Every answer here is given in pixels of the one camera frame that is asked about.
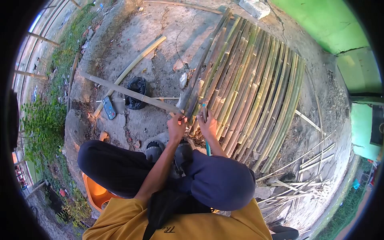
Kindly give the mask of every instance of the black plastic bag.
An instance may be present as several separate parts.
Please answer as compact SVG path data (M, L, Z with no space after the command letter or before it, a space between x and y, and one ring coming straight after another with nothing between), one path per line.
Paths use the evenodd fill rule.
M127 89L146 95L146 96L148 96L149 94L147 81L145 80L145 78L142 78L142 77L134 77L133 79L131 79L127 84ZM129 109L139 110L144 108L147 105L147 103L126 95L125 105L128 105Z

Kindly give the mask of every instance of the hand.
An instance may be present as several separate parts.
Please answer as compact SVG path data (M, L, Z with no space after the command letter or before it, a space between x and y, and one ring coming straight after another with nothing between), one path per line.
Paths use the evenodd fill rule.
M179 144L184 136L187 118L181 113L175 114L174 117L167 121L169 141Z
M211 110L208 110L208 118L207 122L203 120L203 112L200 112L197 116L197 120L199 121L200 130L205 139L216 139L216 127L217 121L214 119L214 114Z

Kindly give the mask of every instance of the phone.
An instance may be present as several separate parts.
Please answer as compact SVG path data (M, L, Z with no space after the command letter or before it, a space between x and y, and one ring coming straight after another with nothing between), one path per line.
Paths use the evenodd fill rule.
M116 111L115 111L115 109L113 109L112 101L111 101L110 97L106 96L103 99L102 103L104 105L104 109L105 109L105 112L108 115L109 120L114 119L116 117Z

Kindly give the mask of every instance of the leg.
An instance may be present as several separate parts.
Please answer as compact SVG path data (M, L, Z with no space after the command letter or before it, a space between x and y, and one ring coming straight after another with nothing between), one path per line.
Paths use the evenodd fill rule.
M126 198L136 195L153 166L141 152L129 151L98 140L81 145L78 165L97 184Z
M192 162L182 165L186 177L178 180L180 191L190 192L202 204L224 211L240 209L253 198L255 175L246 165L197 150L192 157Z
M275 232L275 234L272 234L273 240L296 240L299 238L298 230L291 227L278 225L275 227L271 227L270 230Z

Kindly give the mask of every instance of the white stone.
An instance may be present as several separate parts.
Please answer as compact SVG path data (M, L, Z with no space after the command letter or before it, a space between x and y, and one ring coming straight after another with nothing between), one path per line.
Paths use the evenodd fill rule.
M259 0L240 0L239 6L257 19L261 19L271 12L271 9Z

